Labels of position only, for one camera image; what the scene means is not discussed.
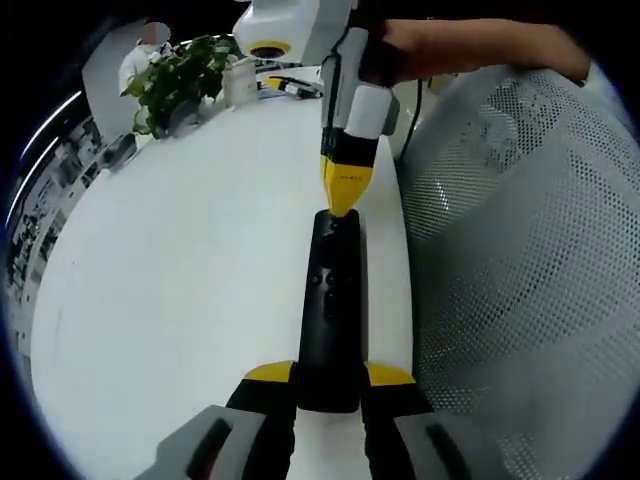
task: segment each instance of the potted plant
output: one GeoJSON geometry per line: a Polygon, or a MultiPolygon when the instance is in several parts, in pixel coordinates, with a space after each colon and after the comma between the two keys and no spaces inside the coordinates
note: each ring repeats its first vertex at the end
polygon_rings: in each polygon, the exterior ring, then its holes
{"type": "Polygon", "coordinates": [[[204,97],[215,100],[229,55],[241,55],[233,37],[207,35],[149,65],[127,89],[140,104],[134,132],[162,138],[173,115],[197,110],[204,97]]]}

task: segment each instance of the wall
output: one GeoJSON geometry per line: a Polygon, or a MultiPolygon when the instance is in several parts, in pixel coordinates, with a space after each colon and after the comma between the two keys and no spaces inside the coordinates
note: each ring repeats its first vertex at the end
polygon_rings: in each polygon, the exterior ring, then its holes
{"type": "Polygon", "coordinates": [[[55,167],[49,164],[42,171],[24,200],[24,207],[20,210],[20,217],[24,214],[38,216],[42,213],[46,214],[56,204],[61,189],[52,176],[54,170],[55,167]]]}
{"type": "Polygon", "coordinates": [[[131,132],[137,102],[120,97],[118,70],[124,57],[135,47],[144,21],[131,23],[107,34],[82,69],[89,107],[105,143],[131,132]]]}

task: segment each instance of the black handle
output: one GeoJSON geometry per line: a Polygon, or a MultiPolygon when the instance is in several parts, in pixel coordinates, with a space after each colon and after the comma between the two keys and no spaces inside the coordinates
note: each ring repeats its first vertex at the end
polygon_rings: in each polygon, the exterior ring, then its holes
{"type": "Polygon", "coordinates": [[[399,368],[368,363],[362,391],[365,454],[373,480],[415,480],[407,447],[395,419],[432,412],[415,380],[399,368]]]}
{"type": "Polygon", "coordinates": [[[294,370],[298,406],[351,413],[360,404],[363,363],[363,284],[360,222],[318,212],[313,226],[294,370]]]}

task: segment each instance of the white table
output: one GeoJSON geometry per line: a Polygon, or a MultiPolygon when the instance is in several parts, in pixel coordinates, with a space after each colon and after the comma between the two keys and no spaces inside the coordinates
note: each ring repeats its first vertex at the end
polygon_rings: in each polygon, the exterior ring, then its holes
{"type": "MultiPolygon", "coordinates": [[[[38,294],[35,393],[91,479],[126,480],[160,440],[224,405],[257,365],[297,358],[320,180],[320,103],[274,98],[148,144],[70,215],[38,294]]],[[[400,196],[380,142],[365,222],[369,358],[411,368],[400,196]]],[[[299,412],[289,478],[369,478],[359,414],[299,412]]]]}

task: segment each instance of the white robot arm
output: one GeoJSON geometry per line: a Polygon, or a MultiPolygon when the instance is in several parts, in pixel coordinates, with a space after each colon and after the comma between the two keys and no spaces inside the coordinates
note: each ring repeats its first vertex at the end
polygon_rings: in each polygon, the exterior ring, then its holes
{"type": "Polygon", "coordinates": [[[336,217],[367,188],[378,138],[393,133],[398,113],[391,87],[402,54],[380,49],[368,23],[353,0],[252,0],[233,29],[246,55],[322,65],[321,171],[336,217]]]}

